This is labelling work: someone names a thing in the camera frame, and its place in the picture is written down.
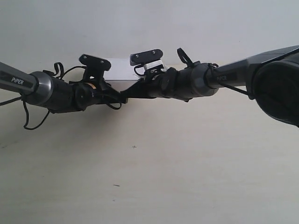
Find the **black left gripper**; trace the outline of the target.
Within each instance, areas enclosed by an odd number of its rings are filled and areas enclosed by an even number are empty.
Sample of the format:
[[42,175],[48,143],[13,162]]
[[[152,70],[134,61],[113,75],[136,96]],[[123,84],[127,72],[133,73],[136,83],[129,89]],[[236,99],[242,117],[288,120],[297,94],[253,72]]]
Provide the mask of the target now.
[[79,107],[89,107],[101,104],[126,104],[128,98],[114,88],[108,88],[107,93],[97,89],[91,83],[79,84]]

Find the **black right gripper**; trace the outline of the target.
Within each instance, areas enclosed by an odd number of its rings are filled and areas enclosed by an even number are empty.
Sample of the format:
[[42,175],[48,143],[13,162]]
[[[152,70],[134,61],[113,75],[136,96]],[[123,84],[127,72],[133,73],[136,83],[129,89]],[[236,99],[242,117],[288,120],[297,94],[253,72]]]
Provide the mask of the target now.
[[155,75],[146,80],[140,78],[138,82],[121,91],[121,95],[125,98],[166,98],[161,88],[162,75]]

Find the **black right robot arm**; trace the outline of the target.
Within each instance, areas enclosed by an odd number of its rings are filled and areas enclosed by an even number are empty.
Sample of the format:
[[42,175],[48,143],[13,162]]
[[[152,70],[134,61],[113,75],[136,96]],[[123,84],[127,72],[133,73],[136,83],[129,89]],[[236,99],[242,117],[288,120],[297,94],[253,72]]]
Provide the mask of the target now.
[[177,50],[185,68],[166,68],[152,50],[130,56],[130,64],[143,67],[138,81],[121,92],[129,98],[173,98],[188,102],[210,97],[227,88],[256,101],[274,120],[299,124],[299,48],[297,45],[266,51],[218,65],[192,61],[183,49]]

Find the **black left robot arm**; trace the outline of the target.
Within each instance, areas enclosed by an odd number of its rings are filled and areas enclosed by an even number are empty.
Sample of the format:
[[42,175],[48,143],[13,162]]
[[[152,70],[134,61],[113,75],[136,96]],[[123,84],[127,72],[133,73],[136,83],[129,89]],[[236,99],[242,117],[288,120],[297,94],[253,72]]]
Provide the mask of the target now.
[[0,87],[19,93],[21,100],[30,105],[46,108],[50,113],[69,113],[86,110],[92,105],[125,104],[127,98],[105,81],[104,73],[111,64],[101,60],[98,67],[83,64],[79,81],[64,81],[67,71],[61,63],[54,64],[55,72],[35,71],[30,74],[0,64]]

